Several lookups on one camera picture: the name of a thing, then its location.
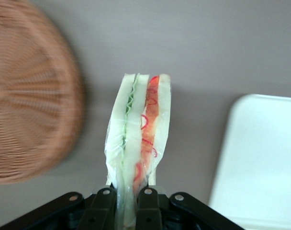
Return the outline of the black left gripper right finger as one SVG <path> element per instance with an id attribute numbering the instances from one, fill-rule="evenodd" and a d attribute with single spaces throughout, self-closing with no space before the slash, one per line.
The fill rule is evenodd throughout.
<path id="1" fill-rule="evenodd" d="M 161 230 L 162 216 L 158 193 L 154 188 L 143 188 L 137 199 L 136 230 Z"/>

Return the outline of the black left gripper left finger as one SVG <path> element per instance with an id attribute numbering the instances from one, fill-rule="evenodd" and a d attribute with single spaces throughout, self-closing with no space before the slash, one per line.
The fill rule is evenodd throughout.
<path id="1" fill-rule="evenodd" d="M 90 206 L 81 218 L 82 230 L 113 230 L 117 192 L 113 187 L 105 187 L 97 192 Z"/>

